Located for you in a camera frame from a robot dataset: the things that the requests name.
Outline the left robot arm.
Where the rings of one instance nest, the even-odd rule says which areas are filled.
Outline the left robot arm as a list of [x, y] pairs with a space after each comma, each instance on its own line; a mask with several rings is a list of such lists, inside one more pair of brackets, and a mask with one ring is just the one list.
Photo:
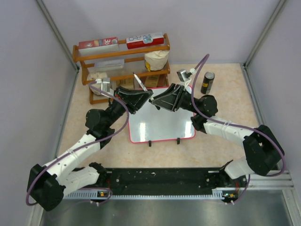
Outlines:
[[129, 90], [117, 87], [108, 107], [91, 109], [86, 114], [87, 132], [72, 147], [52, 161], [41, 166], [36, 164], [30, 170], [25, 202], [28, 206], [34, 199], [45, 211], [51, 211], [72, 192], [89, 185], [103, 186], [107, 176], [98, 163], [87, 167], [77, 167], [89, 156], [100, 151], [122, 129], [114, 130], [111, 126], [122, 116], [135, 114], [151, 98], [153, 91]]

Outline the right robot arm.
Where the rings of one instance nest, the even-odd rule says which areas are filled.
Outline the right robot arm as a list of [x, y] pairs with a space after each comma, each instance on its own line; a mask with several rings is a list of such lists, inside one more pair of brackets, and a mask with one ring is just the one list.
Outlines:
[[269, 127], [250, 128], [217, 117], [217, 101], [212, 95], [195, 98], [183, 85], [172, 84], [151, 97], [150, 103], [171, 112], [179, 109], [193, 112], [195, 115], [190, 120], [195, 130], [222, 137], [244, 149], [244, 157], [231, 160], [223, 167], [219, 179], [224, 186], [231, 186], [238, 177], [248, 174], [268, 177], [284, 157], [284, 150]]

